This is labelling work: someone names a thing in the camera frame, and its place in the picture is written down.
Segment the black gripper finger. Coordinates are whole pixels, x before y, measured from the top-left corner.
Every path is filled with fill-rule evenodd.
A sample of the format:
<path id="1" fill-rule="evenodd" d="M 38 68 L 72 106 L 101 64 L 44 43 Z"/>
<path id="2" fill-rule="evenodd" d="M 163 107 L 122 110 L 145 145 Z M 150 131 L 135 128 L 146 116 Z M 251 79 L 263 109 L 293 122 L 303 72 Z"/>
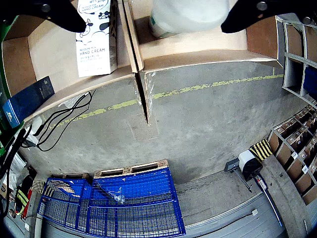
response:
<path id="1" fill-rule="evenodd" d="M 86 23 L 69 0 L 2 0 L 0 22 L 11 25 L 19 15 L 48 20 L 70 32 L 82 33 Z"/>
<path id="2" fill-rule="evenodd" d="M 221 24 L 223 33 L 236 33 L 263 19 L 294 13 L 303 24 L 317 21 L 315 0 L 238 0 Z"/>

